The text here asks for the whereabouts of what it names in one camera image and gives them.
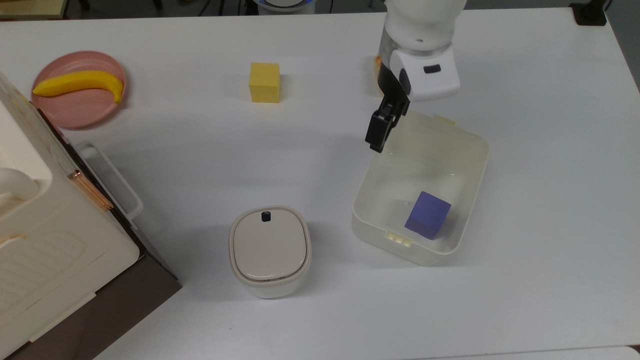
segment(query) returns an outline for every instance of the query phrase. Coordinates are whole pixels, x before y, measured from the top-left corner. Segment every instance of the container lid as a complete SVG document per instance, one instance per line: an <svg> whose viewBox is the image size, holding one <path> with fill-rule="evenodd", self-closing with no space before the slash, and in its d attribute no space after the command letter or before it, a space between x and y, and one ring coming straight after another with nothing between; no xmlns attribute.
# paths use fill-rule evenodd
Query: container lid
<svg viewBox="0 0 640 360"><path fill-rule="evenodd" d="M284 206L248 211L231 230L232 263L243 277L253 281L289 277L307 260L305 229L300 214Z"/></svg>

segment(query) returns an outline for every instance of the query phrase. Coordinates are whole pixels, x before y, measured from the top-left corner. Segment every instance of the white plastic bin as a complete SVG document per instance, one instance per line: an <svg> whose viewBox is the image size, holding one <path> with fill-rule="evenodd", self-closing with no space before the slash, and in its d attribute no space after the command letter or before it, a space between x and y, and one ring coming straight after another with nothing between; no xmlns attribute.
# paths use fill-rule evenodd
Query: white plastic bin
<svg viewBox="0 0 640 360"><path fill-rule="evenodd" d="M482 137L409 111L367 169L353 203L353 232L416 264L435 265L460 244L488 154ZM434 240L404 227L420 192L451 204Z"/></svg>

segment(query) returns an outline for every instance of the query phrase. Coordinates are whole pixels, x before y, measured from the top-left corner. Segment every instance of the banana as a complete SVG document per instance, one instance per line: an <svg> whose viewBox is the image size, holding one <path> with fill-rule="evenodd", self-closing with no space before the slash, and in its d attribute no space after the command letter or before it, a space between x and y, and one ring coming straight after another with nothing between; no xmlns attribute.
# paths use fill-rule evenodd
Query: banana
<svg viewBox="0 0 640 360"><path fill-rule="evenodd" d="M56 96L84 89L109 90L113 94L113 100L120 103L124 85L108 72L85 70L46 79L33 89L33 93L37 96Z"/></svg>

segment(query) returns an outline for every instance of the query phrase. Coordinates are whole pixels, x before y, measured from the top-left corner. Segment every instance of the plastic container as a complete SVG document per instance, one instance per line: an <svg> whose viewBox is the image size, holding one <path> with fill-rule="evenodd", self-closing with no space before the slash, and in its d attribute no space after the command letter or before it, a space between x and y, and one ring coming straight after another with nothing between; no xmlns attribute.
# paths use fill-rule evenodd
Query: plastic container
<svg viewBox="0 0 640 360"><path fill-rule="evenodd" d="M311 262L309 230L302 216L286 206L240 215L229 233L234 275L257 297L292 293Z"/></svg>
<svg viewBox="0 0 640 360"><path fill-rule="evenodd" d="M367 169L353 203L353 232L416 264L435 265L460 245L488 154L482 137L409 111ZM423 191L451 204L434 240L404 227Z"/></svg>
<svg viewBox="0 0 640 360"><path fill-rule="evenodd" d="M316 0L256 0L258 15L315 14Z"/></svg>

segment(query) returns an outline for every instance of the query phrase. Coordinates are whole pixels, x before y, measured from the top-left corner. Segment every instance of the black cable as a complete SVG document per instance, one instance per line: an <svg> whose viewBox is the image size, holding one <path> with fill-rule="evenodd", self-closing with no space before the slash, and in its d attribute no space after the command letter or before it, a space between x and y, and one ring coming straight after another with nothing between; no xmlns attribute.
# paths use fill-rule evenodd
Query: black cable
<svg viewBox="0 0 640 360"><path fill-rule="evenodd" d="M207 2L204 4L204 7L202 8L202 10L200 10L200 13L198 14L198 16L202 16L204 11L207 9L207 6L209 6L210 2L211 2L211 0L207 0Z"/></svg>

